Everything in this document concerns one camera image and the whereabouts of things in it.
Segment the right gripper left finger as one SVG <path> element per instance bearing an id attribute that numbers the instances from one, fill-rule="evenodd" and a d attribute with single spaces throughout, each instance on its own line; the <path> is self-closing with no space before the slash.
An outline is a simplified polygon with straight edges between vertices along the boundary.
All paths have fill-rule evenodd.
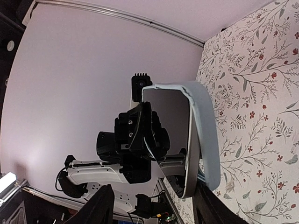
<path id="1" fill-rule="evenodd" d="M 102 186 L 75 215 L 75 224 L 112 224 L 114 192 L 110 184 Z"/>

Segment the phone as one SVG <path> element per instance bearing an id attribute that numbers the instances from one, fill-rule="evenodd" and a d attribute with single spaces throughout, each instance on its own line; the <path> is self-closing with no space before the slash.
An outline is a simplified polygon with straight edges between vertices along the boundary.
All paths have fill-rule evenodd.
<path id="1" fill-rule="evenodd" d="M 145 89 L 149 102 L 169 140 L 164 156 L 153 153 L 157 164 L 180 199 L 192 197 L 197 182 L 199 141 L 189 99 L 180 90 Z"/>

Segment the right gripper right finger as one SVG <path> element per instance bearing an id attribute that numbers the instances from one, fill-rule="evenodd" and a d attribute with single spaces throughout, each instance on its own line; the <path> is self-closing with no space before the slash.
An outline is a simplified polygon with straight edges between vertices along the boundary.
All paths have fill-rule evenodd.
<path id="1" fill-rule="evenodd" d="M 196 224 L 247 224 L 233 213 L 204 183 L 197 182 L 192 197 Z"/>

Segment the light blue phone case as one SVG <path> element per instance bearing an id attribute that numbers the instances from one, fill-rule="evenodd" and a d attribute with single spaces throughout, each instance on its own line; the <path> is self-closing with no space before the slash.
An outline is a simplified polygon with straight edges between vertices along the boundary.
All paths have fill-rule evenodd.
<path id="1" fill-rule="evenodd" d="M 177 84 L 155 84 L 155 90 L 180 91 L 190 106 L 190 139 L 198 143 L 187 149 L 187 176 L 191 176 L 191 159 L 195 153 L 202 156 L 204 173 L 202 181 L 211 190 L 215 190 L 221 181 L 218 136 L 214 118 L 213 103 L 206 88 L 196 82 L 188 81 Z"/>

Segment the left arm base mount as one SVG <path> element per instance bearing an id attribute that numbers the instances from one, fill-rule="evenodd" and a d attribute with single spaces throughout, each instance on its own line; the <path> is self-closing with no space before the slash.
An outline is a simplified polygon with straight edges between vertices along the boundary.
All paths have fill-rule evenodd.
<path id="1" fill-rule="evenodd" d="M 133 215 L 141 218 L 150 219 L 167 219 L 174 214 L 173 209 L 166 197 L 166 191 L 162 190 L 155 196 L 147 196 L 145 194 L 137 194 L 137 204 L 134 207 Z"/>

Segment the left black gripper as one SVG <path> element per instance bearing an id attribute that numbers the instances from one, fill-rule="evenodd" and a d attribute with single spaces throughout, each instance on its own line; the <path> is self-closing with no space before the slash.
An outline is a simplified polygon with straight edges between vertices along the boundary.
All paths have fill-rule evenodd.
<path id="1" fill-rule="evenodd" d="M 96 152 L 111 164 L 120 164 L 120 173 L 130 184 L 151 179 L 151 162 L 163 160 L 170 138 L 150 102 L 142 102 L 114 120 L 114 132 L 99 132 Z"/>

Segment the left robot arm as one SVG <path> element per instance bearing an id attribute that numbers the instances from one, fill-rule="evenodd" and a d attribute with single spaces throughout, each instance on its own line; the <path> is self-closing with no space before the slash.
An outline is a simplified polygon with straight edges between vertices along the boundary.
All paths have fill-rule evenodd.
<path id="1" fill-rule="evenodd" d="M 68 155 L 55 188 L 72 198 L 90 199 L 104 182 L 124 184 L 151 180 L 154 155 L 164 159 L 170 140 L 150 102 L 139 103 L 114 120 L 114 132 L 99 132 L 98 161 L 79 161 Z"/>

